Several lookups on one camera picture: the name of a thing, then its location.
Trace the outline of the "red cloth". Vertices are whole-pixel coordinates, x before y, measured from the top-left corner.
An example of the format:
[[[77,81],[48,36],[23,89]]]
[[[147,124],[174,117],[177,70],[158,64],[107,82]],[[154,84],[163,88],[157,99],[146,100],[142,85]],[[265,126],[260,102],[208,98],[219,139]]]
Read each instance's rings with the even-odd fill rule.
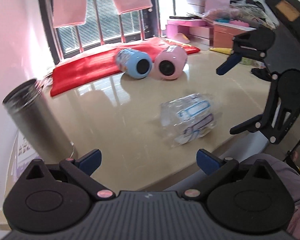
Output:
[[[200,52],[200,49],[175,40],[152,37],[128,43],[111,43],[89,49],[59,63],[52,72],[50,96],[54,97],[92,81],[119,73],[115,64],[116,54],[126,48],[148,53],[152,60],[168,46],[178,45],[187,54]]]

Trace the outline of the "sticker sheets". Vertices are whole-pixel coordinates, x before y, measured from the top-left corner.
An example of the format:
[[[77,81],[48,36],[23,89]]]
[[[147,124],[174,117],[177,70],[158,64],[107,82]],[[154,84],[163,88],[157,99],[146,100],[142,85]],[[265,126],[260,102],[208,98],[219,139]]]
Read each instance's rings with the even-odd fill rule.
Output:
[[[18,131],[12,150],[11,176],[15,183],[33,159],[40,159],[24,135]]]

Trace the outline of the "pink mug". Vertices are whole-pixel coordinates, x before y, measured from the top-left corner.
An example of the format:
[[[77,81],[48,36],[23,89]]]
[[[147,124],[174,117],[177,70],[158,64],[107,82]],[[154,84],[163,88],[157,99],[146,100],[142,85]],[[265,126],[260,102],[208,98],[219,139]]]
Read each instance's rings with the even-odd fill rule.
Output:
[[[150,76],[157,80],[178,79],[187,64],[187,53],[181,46],[168,46],[154,60]]]

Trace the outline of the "blue mug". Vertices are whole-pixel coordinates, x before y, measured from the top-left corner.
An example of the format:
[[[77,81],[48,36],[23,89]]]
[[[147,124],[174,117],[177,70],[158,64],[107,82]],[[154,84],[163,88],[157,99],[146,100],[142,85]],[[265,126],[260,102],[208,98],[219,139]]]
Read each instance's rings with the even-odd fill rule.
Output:
[[[143,79],[152,70],[152,59],[143,51],[132,48],[120,50],[115,56],[115,63],[121,72],[134,79]]]

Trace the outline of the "steel thermos flask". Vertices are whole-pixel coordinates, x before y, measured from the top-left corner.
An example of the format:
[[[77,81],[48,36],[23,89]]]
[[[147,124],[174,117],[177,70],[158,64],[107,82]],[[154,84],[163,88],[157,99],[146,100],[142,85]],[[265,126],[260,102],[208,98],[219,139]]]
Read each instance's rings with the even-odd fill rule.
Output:
[[[53,115],[36,79],[30,79],[13,89],[2,104],[45,163],[54,164],[66,158],[77,158],[74,143]]]

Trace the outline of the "metal towel rack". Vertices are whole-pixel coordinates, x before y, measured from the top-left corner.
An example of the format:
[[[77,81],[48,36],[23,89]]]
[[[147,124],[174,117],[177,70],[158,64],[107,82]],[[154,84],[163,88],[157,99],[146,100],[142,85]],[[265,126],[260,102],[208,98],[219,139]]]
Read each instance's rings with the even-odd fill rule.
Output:
[[[158,35],[158,16],[154,8],[117,13],[113,0],[86,0],[85,22],[55,29],[57,49],[63,56],[96,46],[132,42]]]

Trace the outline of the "left pink hanging towel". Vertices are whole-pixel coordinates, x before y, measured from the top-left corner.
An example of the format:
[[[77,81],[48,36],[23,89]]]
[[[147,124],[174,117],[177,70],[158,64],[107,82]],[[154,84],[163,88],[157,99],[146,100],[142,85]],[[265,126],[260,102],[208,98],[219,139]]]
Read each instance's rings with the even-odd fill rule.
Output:
[[[87,0],[53,0],[53,27],[85,23]]]

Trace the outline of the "yellow cone toy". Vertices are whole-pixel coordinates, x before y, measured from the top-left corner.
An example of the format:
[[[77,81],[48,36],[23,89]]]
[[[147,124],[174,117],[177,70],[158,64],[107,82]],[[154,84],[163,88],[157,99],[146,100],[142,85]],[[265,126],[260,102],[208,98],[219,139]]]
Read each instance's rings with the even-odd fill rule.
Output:
[[[230,55],[232,52],[231,48],[209,48],[210,51],[225,54],[225,55]]]

